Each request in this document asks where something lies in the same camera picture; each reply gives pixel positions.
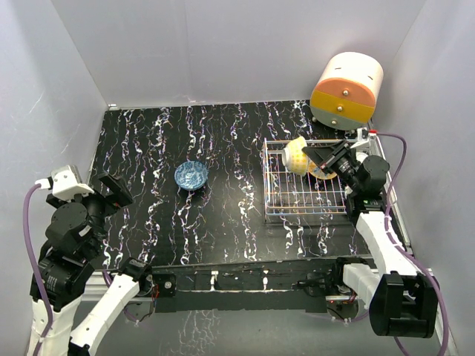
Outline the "blue patterned bowl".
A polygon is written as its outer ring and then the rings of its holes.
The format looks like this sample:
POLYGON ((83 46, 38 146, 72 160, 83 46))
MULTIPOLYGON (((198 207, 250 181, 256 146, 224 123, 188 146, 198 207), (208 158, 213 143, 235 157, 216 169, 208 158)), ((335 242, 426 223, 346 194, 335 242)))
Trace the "blue patterned bowl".
POLYGON ((177 167, 174 180, 180 188, 196 191, 206 184, 208 175, 209 170, 202 162, 187 161, 177 167))

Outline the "orange blue ornate bowl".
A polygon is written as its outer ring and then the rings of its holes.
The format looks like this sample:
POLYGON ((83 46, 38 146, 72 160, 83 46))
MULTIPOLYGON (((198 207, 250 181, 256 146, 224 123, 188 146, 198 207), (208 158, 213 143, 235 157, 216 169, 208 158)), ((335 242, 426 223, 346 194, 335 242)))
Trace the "orange blue ornate bowl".
POLYGON ((310 161, 308 164, 308 172, 316 179, 329 180, 337 177, 337 173, 324 173, 314 162, 310 161))

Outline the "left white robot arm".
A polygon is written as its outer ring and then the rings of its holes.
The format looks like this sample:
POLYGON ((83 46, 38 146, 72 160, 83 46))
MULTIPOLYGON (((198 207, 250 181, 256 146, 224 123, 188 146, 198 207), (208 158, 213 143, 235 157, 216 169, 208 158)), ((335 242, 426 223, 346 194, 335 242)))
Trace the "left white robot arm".
POLYGON ((92 261, 102 250, 105 221, 133 203, 122 177, 104 172, 99 181, 108 194, 84 183, 76 166, 66 165, 27 191, 22 207, 22 228, 27 255, 33 269, 30 297, 33 321, 28 355, 95 355, 102 339, 137 296, 151 293, 151 267, 129 258, 110 280, 106 292, 78 325, 73 324, 87 282, 94 273, 92 261), (40 254, 30 237, 30 200, 38 190, 48 190, 47 204, 55 211, 46 228, 40 254))

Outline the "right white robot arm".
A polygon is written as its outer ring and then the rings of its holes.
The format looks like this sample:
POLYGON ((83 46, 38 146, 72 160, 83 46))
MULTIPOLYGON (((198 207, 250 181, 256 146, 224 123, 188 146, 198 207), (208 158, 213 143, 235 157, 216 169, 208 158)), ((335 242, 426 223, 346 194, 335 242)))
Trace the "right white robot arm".
POLYGON ((352 290, 369 309, 370 325, 378 336, 429 338, 435 330, 438 300, 434 286, 404 255, 385 214, 389 163, 380 156, 358 160, 346 141, 302 150, 325 173, 335 173, 351 190, 345 199, 348 216, 364 238, 377 272, 358 259, 338 258, 331 286, 339 294, 352 290))

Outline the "yellow blue mandala bowl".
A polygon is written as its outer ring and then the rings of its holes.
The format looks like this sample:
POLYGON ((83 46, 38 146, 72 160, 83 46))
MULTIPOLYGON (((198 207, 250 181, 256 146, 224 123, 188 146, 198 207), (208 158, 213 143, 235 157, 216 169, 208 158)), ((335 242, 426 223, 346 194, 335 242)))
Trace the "yellow blue mandala bowl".
POLYGON ((303 176, 308 169, 308 157, 303 152, 307 146, 302 136, 288 142, 281 152, 281 160, 284 167, 291 173, 303 176))

